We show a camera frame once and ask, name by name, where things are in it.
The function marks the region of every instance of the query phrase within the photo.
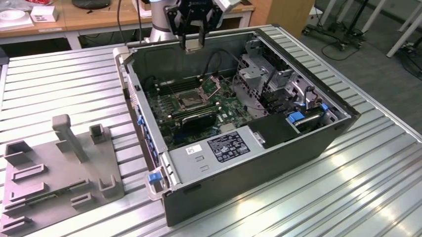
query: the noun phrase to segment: aluminum extrusion table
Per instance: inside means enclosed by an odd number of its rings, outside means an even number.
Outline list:
[[[101,122],[111,128],[126,190],[123,199],[30,236],[422,234],[421,135],[281,28],[262,29],[362,117],[320,158],[171,228],[162,203],[145,190],[147,166],[119,89],[117,45],[11,59],[2,71],[2,148],[19,138],[30,145],[55,139],[52,114],[71,115],[75,133]],[[4,167],[2,159],[2,183]]]

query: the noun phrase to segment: floor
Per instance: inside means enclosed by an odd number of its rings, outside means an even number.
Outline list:
[[[329,0],[317,0],[317,7],[325,9]],[[332,14],[336,15],[344,1],[340,0]],[[345,19],[349,25],[360,4],[356,2]],[[373,10],[368,7],[357,24],[361,29]],[[422,133],[422,81],[402,67],[397,57],[385,55],[402,33],[397,32],[401,23],[380,15],[369,32],[368,42],[361,50],[345,61],[336,61],[324,56],[321,49],[334,39],[317,32],[301,37],[301,42],[334,66],[334,68],[365,90],[368,94],[420,132]],[[416,41],[421,34],[416,32],[410,41]],[[345,58],[356,48],[341,52],[334,46],[325,50],[326,54],[337,59]]]

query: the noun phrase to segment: white label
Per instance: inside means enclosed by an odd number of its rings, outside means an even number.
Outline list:
[[[197,153],[197,152],[201,152],[202,150],[203,150],[203,149],[202,149],[201,145],[195,145],[195,146],[193,146],[193,147],[189,147],[189,148],[186,149],[186,152],[187,152],[189,155],[191,155],[191,154],[194,154],[194,153]]]
[[[42,29],[39,32],[51,32],[51,31],[63,31],[62,28],[50,28],[50,29]]]

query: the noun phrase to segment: black cable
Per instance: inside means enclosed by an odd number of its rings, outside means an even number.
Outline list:
[[[405,56],[410,59],[409,55],[406,54],[406,52],[398,51],[398,59],[401,61],[402,67],[404,69],[420,80],[422,80],[422,78],[408,68],[408,66],[405,65],[404,62],[404,58],[400,54],[405,54]]]
[[[99,43],[94,40],[91,40],[90,38],[87,38],[87,36],[82,36],[87,41],[95,43],[98,46],[106,46],[106,45],[110,45],[111,43],[111,40],[113,40],[113,37],[114,37],[114,32],[111,33],[111,36],[110,36],[110,39],[109,39],[109,42],[105,44],[105,43]]]
[[[141,23],[139,0],[137,0],[137,7],[138,7],[138,24],[139,24],[139,43],[143,43],[143,26]]]
[[[348,2],[348,0],[344,1],[342,5],[341,5],[341,8],[338,9],[338,12],[337,12],[337,14],[336,14],[336,21],[337,21],[338,16],[340,16],[340,14],[341,14],[341,12],[342,12],[342,10],[344,10],[344,7],[345,7],[346,2]]]
[[[358,48],[357,49],[357,51],[354,51],[352,54],[349,54],[348,55],[348,57],[345,57],[345,58],[342,58],[342,59],[338,59],[338,58],[333,58],[333,57],[330,57],[326,53],[325,53],[325,48],[328,48],[329,46],[332,46],[332,45],[334,45],[336,43],[338,43],[338,42],[333,42],[333,43],[330,43],[330,44],[328,44],[325,47],[322,47],[322,49],[321,49],[321,52],[322,52],[322,54],[329,58],[329,59],[332,59],[332,60],[334,60],[334,61],[345,61],[346,59],[349,59],[350,57],[352,57],[352,55],[354,55],[361,49]]]
[[[95,39],[95,38],[98,38],[101,36],[101,33],[98,33],[98,35],[97,36],[85,36],[85,37],[87,37],[87,38],[91,38],[91,39]]]
[[[273,70],[273,72],[271,72],[271,74],[270,74],[270,77],[269,77],[269,79],[266,80],[266,82],[265,82],[265,84],[263,84],[262,93],[263,93],[266,87],[269,86],[269,84],[270,84],[270,82],[271,82],[271,80],[273,80],[273,78],[274,78],[275,73],[277,73],[277,68],[274,67],[274,70]]]
[[[417,62],[413,60],[413,58],[409,56],[409,54],[404,53],[406,55],[406,57],[409,58],[410,62],[417,66],[417,68],[420,69],[420,71],[422,71],[421,66],[417,64]]]
[[[221,54],[221,52],[227,53],[227,54],[234,58],[234,60],[237,60],[237,62],[245,66],[245,64],[242,63],[242,61],[237,58],[237,56],[235,56],[231,52],[229,52],[226,49],[219,48],[219,49],[217,49],[217,50],[211,53],[211,55],[210,55],[210,57],[209,57],[209,61],[207,61],[207,64],[206,64],[206,68],[205,68],[202,77],[205,77],[206,74],[209,73],[210,63],[211,63],[211,60],[213,60],[213,58],[214,58],[214,55],[217,55],[218,53]]]
[[[123,40],[125,45],[126,45],[127,42],[126,42],[126,39],[125,39],[125,36],[123,36],[122,24],[121,24],[121,6],[122,6],[122,0],[119,0],[119,3],[118,3],[118,25],[119,25],[121,37],[122,37],[122,40]]]

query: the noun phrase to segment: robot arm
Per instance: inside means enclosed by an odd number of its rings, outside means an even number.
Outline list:
[[[179,38],[185,50],[203,48],[207,33],[217,29],[223,13],[229,12],[239,2],[241,0],[175,0],[163,8],[169,29]],[[197,33],[199,40],[190,40],[187,44],[186,36]]]

